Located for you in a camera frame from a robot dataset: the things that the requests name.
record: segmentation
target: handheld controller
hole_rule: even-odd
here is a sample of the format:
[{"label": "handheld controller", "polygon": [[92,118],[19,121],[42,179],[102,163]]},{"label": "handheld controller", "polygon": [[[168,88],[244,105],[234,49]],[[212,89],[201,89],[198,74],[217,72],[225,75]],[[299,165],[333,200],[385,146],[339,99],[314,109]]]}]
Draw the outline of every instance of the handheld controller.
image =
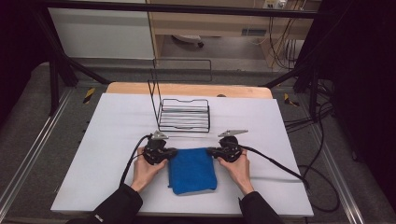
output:
[{"label": "handheld controller", "polygon": [[177,149],[165,147],[166,142],[163,139],[166,138],[168,138],[166,135],[156,132],[148,140],[148,144],[143,149],[143,157],[149,164],[154,165],[154,163],[160,163],[165,159],[170,160],[176,156]]},{"label": "handheld controller", "polygon": [[221,147],[209,147],[206,152],[215,159],[221,157],[227,162],[234,162],[242,154],[242,148],[238,146],[238,140],[234,135],[246,132],[247,130],[233,130],[222,133],[219,135],[223,136],[219,141]]}]

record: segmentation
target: black cable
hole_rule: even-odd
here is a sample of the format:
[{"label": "black cable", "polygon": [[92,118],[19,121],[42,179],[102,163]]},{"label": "black cable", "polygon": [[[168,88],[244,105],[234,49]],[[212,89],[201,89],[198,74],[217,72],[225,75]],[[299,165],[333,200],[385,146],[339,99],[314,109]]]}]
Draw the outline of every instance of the black cable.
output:
[{"label": "black cable", "polygon": [[290,42],[290,49],[287,50],[287,52],[289,53],[288,67],[289,67],[289,71],[291,71],[291,69],[293,69],[295,65],[296,40],[289,40],[289,42]]},{"label": "black cable", "polygon": [[300,131],[301,129],[306,128],[306,127],[308,127],[308,126],[311,125],[311,124],[314,124],[314,122],[309,123],[309,124],[306,124],[305,126],[300,127],[300,128],[298,128],[298,129],[294,129],[294,130],[292,130],[292,131],[289,131],[288,133],[294,133],[294,132]]},{"label": "black cable", "polygon": [[[287,36],[284,36],[283,38],[287,38],[287,37],[290,35],[291,26],[294,24],[294,22],[295,22],[295,20],[291,23],[291,25],[290,25],[290,27],[289,27],[288,35],[287,35]],[[290,70],[291,70],[291,67],[290,67],[291,53],[292,53],[292,48],[293,48],[294,40],[289,40],[289,42],[291,42],[291,43],[290,43],[289,59],[288,59],[288,68],[289,68],[289,71],[290,71]]]},{"label": "black cable", "polygon": [[[324,118],[326,118],[329,114],[331,114],[332,113],[332,106],[329,106],[329,107],[326,107],[325,109],[323,109],[323,114],[321,114],[321,116],[322,116],[322,118],[324,119]],[[303,125],[303,124],[306,124],[306,123],[308,123],[308,122],[311,122],[310,124],[308,124],[308,125],[311,125],[311,124],[313,124],[313,123],[315,123],[312,119],[310,119],[310,118],[306,118],[306,119],[297,119],[297,120],[295,120],[295,122],[293,122],[293,123],[290,123],[290,124],[286,124],[285,125],[285,128],[286,128],[286,130],[287,131],[289,131],[289,130],[291,130],[291,129],[293,129],[293,128],[296,128],[296,127],[299,127],[299,126],[301,126],[301,125]]]},{"label": "black cable", "polygon": [[135,156],[132,158],[132,161],[133,161],[134,159],[138,158],[139,156],[143,156],[143,153],[142,153],[142,154],[139,154],[139,155],[135,155]]},{"label": "black cable", "polygon": [[[304,167],[304,168],[306,168],[306,169],[308,168],[307,165],[298,165],[298,167],[299,167],[299,168],[300,168],[300,167]],[[313,203],[311,203],[311,205],[312,205],[314,208],[316,208],[316,209],[318,209],[319,211],[321,211],[321,212],[326,212],[326,213],[335,212],[335,211],[340,207],[341,200],[340,200],[340,195],[338,194],[338,191],[337,191],[337,189],[335,188],[334,184],[333,184],[332,181],[330,181],[324,174],[322,174],[319,170],[317,170],[317,169],[315,169],[315,168],[313,168],[313,167],[309,167],[309,169],[312,170],[313,172],[317,173],[318,175],[320,175],[320,176],[332,187],[332,190],[334,191],[335,197],[336,197],[336,200],[337,200],[337,203],[335,204],[335,207],[334,207],[334,208],[331,208],[331,209],[321,208],[321,207],[319,207],[319,206],[317,206],[317,205],[315,205],[315,204],[313,204]]]},{"label": "black cable", "polygon": [[288,40],[288,45],[286,46],[286,52],[287,52],[287,54],[286,54],[286,59],[288,60],[288,68],[289,68],[289,71],[290,71],[290,53],[291,53],[291,46],[290,46],[290,50],[289,50],[289,43],[290,43],[290,40]]},{"label": "black cable", "polygon": [[260,151],[254,149],[254,148],[252,148],[252,147],[245,147],[245,146],[241,146],[241,145],[238,145],[238,146],[241,147],[241,148],[244,148],[244,149],[246,149],[246,150],[248,150],[248,151],[252,151],[252,152],[254,152],[254,153],[256,153],[256,154],[261,155],[262,157],[264,157],[265,159],[267,159],[268,161],[270,161],[271,163],[273,163],[274,165],[276,165],[276,166],[279,167],[280,169],[282,169],[282,170],[288,172],[289,174],[294,175],[295,177],[299,178],[301,181],[303,181],[303,183],[304,183],[304,185],[305,185],[305,188],[306,188],[306,189],[309,189],[309,183],[308,183],[308,181],[306,181],[306,179],[305,179],[304,177],[302,177],[302,176],[296,174],[295,172],[293,172],[293,171],[292,171],[291,169],[289,169],[288,167],[286,167],[286,166],[280,164],[279,162],[277,162],[277,161],[274,160],[274,159],[271,159],[271,158],[265,156],[264,154],[260,153]]},{"label": "black cable", "polygon": [[125,170],[124,170],[124,172],[122,174],[121,181],[120,181],[120,186],[123,185],[123,183],[125,182],[125,178],[126,178],[126,175],[128,174],[129,168],[131,167],[132,161],[134,160],[134,158],[140,156],[140,155],[137,155],[136,157],[134,156],[134,154],[136,153],[136,151],[139,148],[140,144],[143,142],[143,140],[145,138],[150,139],[151,136],[152,136],[152,134],[148,134],[148,135],[143,136],[142,138],[140,138],[139,142],[136,144],[136,147],[134,147],[134,151],[132,152],[131,159],[128,160],[128,163],[126,164]]},{"label": "black cable", "polygon": [[[285,28],[285,31],[283,32],[283,34],[282,34],[282,36],[281,36],[281,43],[280,43],[281,46],[284,45],[284,43],[285,43],[285,41],[286,41],[286,38],[287,38],[287,37],[289,36],[289,34],[290,34],[291,26],[294,24],[295,21],[296,21],[295,19],[289,19],[288,24],[287,24],[287,26],[286,26],[286,28]],[[290,70],[290,60],[288,60],[288,62],[289,62],[289,66],[287,67],[287,69]]]},{"label": "black cable", "polygon": [[294,46],[293,46],[293,67],[296,65],[296,45],[297,45],[297,40],[294,40]]},{"label": "black cable", "polygon": [[309,163],[307,169],[305,170],[303,177],[306,176],[306,174],[308,173],[308,171],[310,170],[310,168],[312,167],[312,165],[314,164],[314,162],[318,159],[318,156],[320,154],[320,152],[323,149],[323,143],[324,143],[324,131],[323,131],[323,124],[322,124],[322,117],[321,117],[321,111],[323,109],[323,106],[329,104],[330,102],[326,102],[323,105],[320,106],[319,108],[319,116],[318,116],[318,123],[319,123],[319,128],[320,128],[320,132],[321,132],[321,137],[320,137],[320,145],[319,145],[319,149],[317,154],[315,155],[314,159]]},{"label": "black cable", "polygon": [[[329,112],[329,111],[332,110],[332,106],[326,107],[324,110],[326,110],[325,113],[327,113],[327,112]],[[312,121],[311,118],[304,118],[304,119],[284,120],[283,122],[284,122],[284,123],[291,123],[291,124],[285,125],[285,127],[289,127],[289,126],[292,125],[293,122],[299,122],[299,121],[303,121],[303,120]]]},{"label": "black cable", "polygon": [[279,66],[279,67],[281,67],[281,68],[284,68],[284,69],[289,69],[289,67],[287,67],[285,64],[283,64],[282,62],[281,62],[281,60],[279,59],[279,56],[277,55],[277,52],[276,52],[276,50],[275,50],[275,48],[274,48],[274,45],[280,40],[281,42],[284,42],[285,41],[285,34],[286,34],[286,32],[288,32],[288,35],[289,35],[289,32],[290,32],[290,27],[294,24],[294,22],[295,22],[295,19],[289,19],[289,21],[288,21],[288,23],[287,23],[287,25],[286,25],[286,28],[285,28],[285,30],[283,31],[283,34],[280,36],[280,38],[274,43],[273,42],[273,39],[272,39],[272,31],[273,31],[273,27],[274,27],[274,18],[273,17],[270,17],[270,22],[269,22],[269,27],[268,27],[268,30],[269,30],[269,37],[270,37],[270,48],[271,48],[271,50],[272,50],[272,52],[273,52],[273,56],[274,56],[274,60],[275,60],[275,62],[276,62],[276,64]]}]

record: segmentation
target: black curtain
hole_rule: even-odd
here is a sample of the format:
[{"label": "black curtain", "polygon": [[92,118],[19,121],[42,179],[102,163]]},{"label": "black curtain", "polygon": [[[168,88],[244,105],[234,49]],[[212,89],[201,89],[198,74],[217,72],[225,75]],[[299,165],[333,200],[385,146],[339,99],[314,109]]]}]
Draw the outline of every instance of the black curtain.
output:
[{"label": "black curtain", "polygon": [[[18,102],[31,72],[50,56],[45,37],[37,27],[30,8],[34,1],[0,1],[0,125]],[[50,14],[43,10],[50,29],[55,31]]]},{"label": "black curtain", "polygon": [[[396,210],[396,1],[354,0],[342,19],[317,22],[301,58],[315,56],[319,77],[334,83],[336,114],[358,159],[370,168]],[[310,50],[336,25],[317,55]],[[303,88],[310,81],[305,79]]]}]

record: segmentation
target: human hand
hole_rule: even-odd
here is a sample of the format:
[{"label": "human hand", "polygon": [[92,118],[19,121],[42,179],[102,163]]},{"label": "human hand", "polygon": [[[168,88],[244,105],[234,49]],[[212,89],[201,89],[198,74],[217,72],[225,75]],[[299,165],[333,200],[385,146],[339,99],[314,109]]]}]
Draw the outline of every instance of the human hand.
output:
[{"label": "human hand", "polygon": [[246,149],[242,149],[242,155],[234,162],[227,162],[223,158],[218,157],[220,165],[227,169],[230,177],[233,179],[233,182],[241,189],[244,195],[254,191],[250,182],[250,161],[248,160],[247,154],[248,151]]},{"label": "human hand", "polygon": [[[137,149],[137,155],[143,153],[143,147]],[[165,167],[168,160],[164,160],[159,164],[150,165],[143,156],[138,156],[134,162],[134,178],[131,188],[137,192],[141,192],[154,178],[158,172]]]}]

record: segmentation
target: dish rack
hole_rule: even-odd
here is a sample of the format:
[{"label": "dish rack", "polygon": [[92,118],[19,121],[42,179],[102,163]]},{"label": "dish rack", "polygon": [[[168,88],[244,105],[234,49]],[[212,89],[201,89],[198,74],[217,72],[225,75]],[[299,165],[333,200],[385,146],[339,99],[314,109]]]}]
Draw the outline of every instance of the dish rack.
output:
[{"label": "dish rack", "polygon": [[208,133],[210,107],[206,99],[180,100],[161,96],[160,83],[208,82],[212,80],[210,60],[155,59],[148,88],[158,130],[161,132]]}]

